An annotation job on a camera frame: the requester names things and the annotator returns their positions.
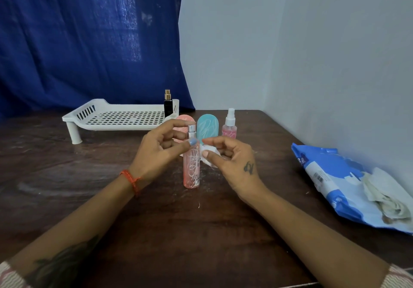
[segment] teal oval card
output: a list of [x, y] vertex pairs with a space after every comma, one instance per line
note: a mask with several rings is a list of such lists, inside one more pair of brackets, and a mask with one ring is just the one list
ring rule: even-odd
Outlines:
[[217, 137], [219, 130], [218, 119], [212, 114], [202, 115], [197, 122], [197, 138], [201, 144], [203, 138]]

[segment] blue curtain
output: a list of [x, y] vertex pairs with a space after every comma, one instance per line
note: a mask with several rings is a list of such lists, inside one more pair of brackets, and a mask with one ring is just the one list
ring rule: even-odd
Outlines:
[[181, 0], [0, 0], [0, 118], [93, 98], [194, 108], [183, 75]]

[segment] finger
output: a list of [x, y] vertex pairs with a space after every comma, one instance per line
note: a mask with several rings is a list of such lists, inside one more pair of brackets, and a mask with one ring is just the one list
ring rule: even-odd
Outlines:
[[234, 155], [234, 152], [232, 152], [231, 150], [228, 150], [228, 149], [218, 149], [218, 151], [221, 155], [225, 155], [229, 158], [232, 158], [232, 156]]
[[[195, 138], [191, 138], [190, 140], [194, 140], [192, 146], [197, 143]], [[174, 145], [168, 148], [164, 151], [166, 154], [167, 163], [171, 162], [181, 154], [187, 152], [189, 149], [191, 149], [191, 144], [189, 143], [189, 140], [185, 140], [178, 145]]]
[[243, 142], [240, 142], [239, 140], [236, 140], [236, 139], [233, 139], [227, 136], [205, 138], [202, 140], [202, 142], [204, 144], [214, 146], [217, 149], [227, 148], [232, 151], [234, 151], [234, 149], [244, 144]]
[[191, 121], [184, 121], [183, 119], [169, 119], [166, 122], [160, 124], [157, 128], [153, 129], [152, 132], [156, 133], [157, 135], [164, 135], [174, 127], [186, 127], [188, 125], [195, 124], [195, 122]]
[[163, 141], [170, 140], [172, 138], [179, 139], [179, 140], [185, 140], [186, 137], [187, 137], [187, 134], [184, 133], [184, 132], [180, 132], [179, 130], [174, 130], [173, 129], [173, 130], [170, 130], [170, 131], [166, 132], [165, 134], [163, 134], [163, 135], [161, 134], [159, 136], [160, 137], [163, 136]]
[[174, 140], [167, 140], [167, 141], [163, 141], [163, 142], [161, 143], [161, 147], [162, 147], [163, 149], [168, 149], [168, 148], [170, 148], [170, 147], [177, 146], [177, 145], [179, 145], [179, 143], [176, 142], [176, 141], [174, 141]]
[[204, 158], [206, 158], [209, 162], [214, 164], [221, 171], [222, 171], [222, 167], [225, 165], [225, 163], [228, 162], [223, 157], [220, 157], [218, 154], [216, 154], [215, 152], [212, 152], [210, 150], [204, 150], [202, 152], [202, 156]]

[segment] dark wooden tabletop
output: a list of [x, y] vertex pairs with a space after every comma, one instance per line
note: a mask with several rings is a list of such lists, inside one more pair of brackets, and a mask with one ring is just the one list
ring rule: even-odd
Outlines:
[[[226, 111], [214, 114], [224, 124]], [[81, 130], [72, 145], [64, 113], [35, 113], [0, 124], [0, 258], [16, 253], [114, 179], [145, 132]], [[413, 238], [338, 217], [292, 151], [298, 142], [265, 113], [236, 111], [237, 138], [256, 152], [263, 182], [352, 241], [413, 267]], [[283, 287], [315, 281], [294, 253], [201, 163], [201, 184], [183, 187], [182, 160], [132, 200], [86, 261], [81, 287]]]

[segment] hand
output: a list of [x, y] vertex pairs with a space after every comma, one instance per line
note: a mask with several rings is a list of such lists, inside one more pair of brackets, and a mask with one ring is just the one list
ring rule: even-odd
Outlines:
[[206, 145], [216, 147], [221, 155], [229, 158], [224, 159], [209, 150], [202, 152], [204, 158], [221, 170], [241, 199], [247, 198], [256, 190], [265, 188], [258, 176], [254, 152], [250, 145], [226, 136], [206, 138], [202, 141]]
[[174, 127], [185, 127], [191, 124], [195, 122], [170, 119], [143, 136], [135, 159], [129, 168], [132, 176], [142, 178], [141, 189], [142, 186], [146, 186], [158, 177], [170, 162], [187, 152], [191, 145], [196, 143], [196, 139], [191, 139], [195, 142], [193, 144], [189, 141], [177, 143], [173, 140], [173, 138], [187, 139], [187, 134], [174, 130]]

